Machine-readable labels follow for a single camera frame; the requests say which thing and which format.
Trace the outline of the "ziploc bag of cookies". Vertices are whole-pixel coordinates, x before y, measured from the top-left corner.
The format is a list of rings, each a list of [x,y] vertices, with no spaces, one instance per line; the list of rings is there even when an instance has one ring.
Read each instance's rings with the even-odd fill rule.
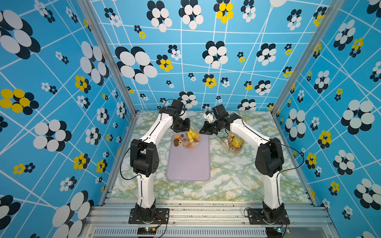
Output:
[[[237,155],[242,152],[244,140],[235,134],[229,134],[227,137],[221,138],[222,147],[228,152]]]
[[[186,149],[191,149],[196,147],[200,143],[200,135],[197,134],[194,130],[189,129],[188,132],[186,132],[184,139],[183,139],[183,146]]]

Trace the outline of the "lilac plastic tray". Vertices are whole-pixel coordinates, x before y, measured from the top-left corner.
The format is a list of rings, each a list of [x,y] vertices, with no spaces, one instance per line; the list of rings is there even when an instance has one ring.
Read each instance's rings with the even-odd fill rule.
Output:
[[[210,179],[209,136],[200,135],[200,143],[191,149],[175,147],[171,141],[166,177],[171,181],[207,181]]]

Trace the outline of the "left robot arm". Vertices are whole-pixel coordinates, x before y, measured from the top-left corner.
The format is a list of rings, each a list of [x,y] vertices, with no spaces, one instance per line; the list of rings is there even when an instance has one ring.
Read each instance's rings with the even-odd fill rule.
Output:
[[[138,201],[135,210],[143,221],[155,218],[156,200],[153,193],[153,174],[159,166],[157,146],[168,129],[174,132],[188,132],[190,119],[181,117],[184,104],[173,100],[170,106],[159,110],[155,123],[140,139],[133,139],[130,145],[130,166],[138,179]]]

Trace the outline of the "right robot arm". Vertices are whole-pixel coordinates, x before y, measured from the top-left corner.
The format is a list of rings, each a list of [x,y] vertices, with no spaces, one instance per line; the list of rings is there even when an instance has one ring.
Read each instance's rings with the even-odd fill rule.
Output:
[[[269,138],[247,125],[237,114],[229,114],[223,105],[212,108],[213,113],[204,114],[201,134],[218,135],[222,130],[241,137],[256,150],[255,167],[262,174],[264,185],[263,216],[268,224],[282,221],[289,224],[288,215],[280,192],[280,177],[284,164],[282,144],[277,138]]]

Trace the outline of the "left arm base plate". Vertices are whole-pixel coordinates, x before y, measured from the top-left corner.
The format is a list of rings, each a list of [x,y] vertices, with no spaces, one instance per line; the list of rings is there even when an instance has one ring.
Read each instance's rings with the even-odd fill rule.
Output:
[[[169,220],[170,209],[168,208],[155,208],[145,209],[139,206],[131,209],[129,224],[136,225],[158,225],[167,224]]]

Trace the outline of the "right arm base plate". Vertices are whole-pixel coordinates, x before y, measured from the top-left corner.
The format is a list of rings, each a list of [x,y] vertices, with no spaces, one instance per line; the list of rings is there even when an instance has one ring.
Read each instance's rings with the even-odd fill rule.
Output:
[[[248,208],[244,212],[251,225],[290,225],[290,220],[284,208],[274,210]]]

